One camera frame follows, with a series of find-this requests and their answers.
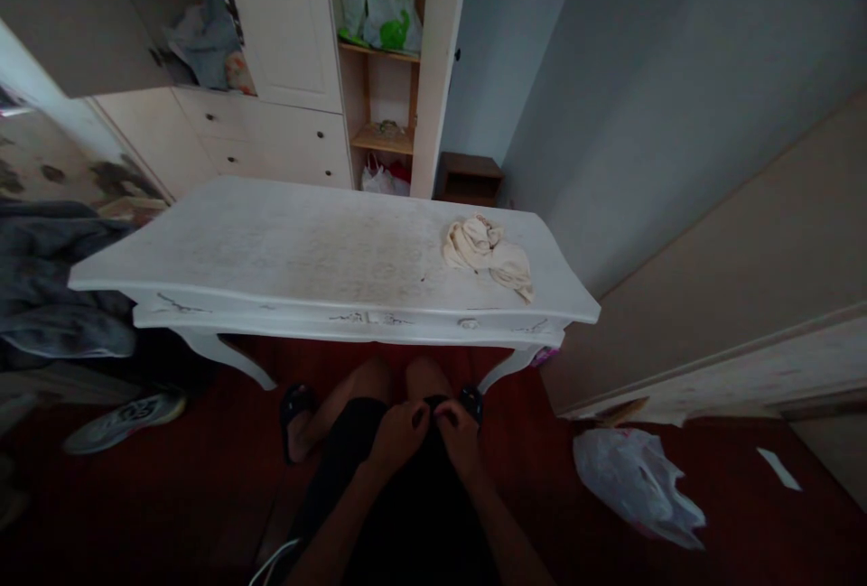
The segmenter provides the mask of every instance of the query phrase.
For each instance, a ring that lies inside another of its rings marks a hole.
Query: cable
[[[271,566],[271,570],[268,571],[268,575],[265,577],[265,582],[263,584],[263,586],[266,586],[268,584],[268,581],[271,579],[271,572],[274,570],[274,566],[276,565],[275,559],[282,555],[283,550],[288,550],[291,547],[295,547],[299,541],[301,541],[301,537],[293,539],[292,541],[287,541],[286,543],[278,547],[276,552],[274,552],[274,554],[268,557],[268,560],[262,565],[261,568],[259,568],[256,574],[253,575],[253,579],[250,580],[249,586],[253,586],[253,584],[255,584],[256,580],[259,578],[259,575],[261,575],[265,571],[265,568]]]

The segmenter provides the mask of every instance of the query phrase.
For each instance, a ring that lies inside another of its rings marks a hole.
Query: green printed bag
[[[364,39],[377,49],[422,50],[422,25],[415,0],[368,0]]]

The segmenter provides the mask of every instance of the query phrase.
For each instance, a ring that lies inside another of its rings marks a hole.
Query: black shorts
[[[434,408],[444,396],[425,399]],[[388,406],[372,398],[346,404],[322,449],[289,539],[302,541],[275,568],[282,584],[370,454]],[[499,583],[470,497],[454,472],[435,422],[419,451],[379,494],[368,513],[343,583]]]

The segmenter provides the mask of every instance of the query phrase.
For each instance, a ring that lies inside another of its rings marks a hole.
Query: black slipper
[[[289,457],[289,432],[286,428],[292,420],[301,413],[312,412],[316,409],[316,396],[306,383],[295,383],[289,386],[283,399],[280,401],[280,432],[283,434],[283,457],[286,464],[292,466],[294,462]]]
[[[470,413],[470,416],[476,420],[481,430],[482,419],[482,402],[481,392],[476,386],[466,386],[461,390],[461,395],[458,396],[458,401],[463,405],[464,409]]]

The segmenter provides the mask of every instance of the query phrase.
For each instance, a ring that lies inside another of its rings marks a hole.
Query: hand
[[[388,479],[409,460],[424,441],[431,423],[424,401],[394,405],[379,422],[369,463]]]
[[[433,411],[454,470],[464,485],[484,477],[479,455],[479,425],[466,409],[450,399]]]

